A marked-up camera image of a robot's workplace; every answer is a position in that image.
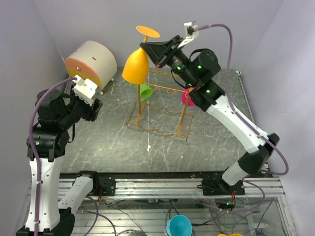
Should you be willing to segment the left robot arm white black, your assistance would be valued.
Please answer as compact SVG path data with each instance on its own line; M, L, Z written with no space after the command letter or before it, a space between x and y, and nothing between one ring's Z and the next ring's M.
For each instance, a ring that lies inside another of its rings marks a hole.
M80 120L95 121L103 103L98 98L91 105L70 92L43 90L36 98L34 116L27 139L31 168L31 202L25 225L18 236L69 236L75 214L87 195L100 191L96 171L80 171L70 190L61 199L59 178L66 145L74 140L69 129Z

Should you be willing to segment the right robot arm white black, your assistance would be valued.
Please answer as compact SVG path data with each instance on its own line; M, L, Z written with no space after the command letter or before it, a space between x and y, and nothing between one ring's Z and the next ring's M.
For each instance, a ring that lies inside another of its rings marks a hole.
M280 138L268 134L240 112L223 90L213 81L221 66L215 53L207 48L194 50L195 59L187 57L181 47L183 39L175 36L165 42L142 42L141 49L157 68L169 66L187 88L195 106L222 123L243 145L246 153L221 175L212 188L226 195L248 175L259 172L275 150Z

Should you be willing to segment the green plastic wine glass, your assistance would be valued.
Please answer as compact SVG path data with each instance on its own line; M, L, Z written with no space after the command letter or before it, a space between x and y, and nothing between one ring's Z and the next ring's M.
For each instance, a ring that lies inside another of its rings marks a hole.
M140 85L140 98L141 99L148 99L153 95L153 89L148 84L141 84Z

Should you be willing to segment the pink plastic wine glass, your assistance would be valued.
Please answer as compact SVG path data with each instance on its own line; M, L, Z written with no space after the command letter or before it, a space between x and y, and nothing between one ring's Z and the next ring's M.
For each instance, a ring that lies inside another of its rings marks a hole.
M192 101L191 97L189 96L189 92L191 92L194 89L192 88L184 88L182 92L181 102L184 105L187 105L188 107L195 106L194 102Z

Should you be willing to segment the orange plastic wine glass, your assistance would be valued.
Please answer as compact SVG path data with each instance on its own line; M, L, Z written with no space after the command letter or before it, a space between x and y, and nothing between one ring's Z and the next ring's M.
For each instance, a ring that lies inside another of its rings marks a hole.
M137 26L137 31L145 36L143 42L148 38L159 38L160 34L146 26ZM149 71L149 59L145 51L140 47L135 50L126 60L122 77L129 83L140 85L145 82Z

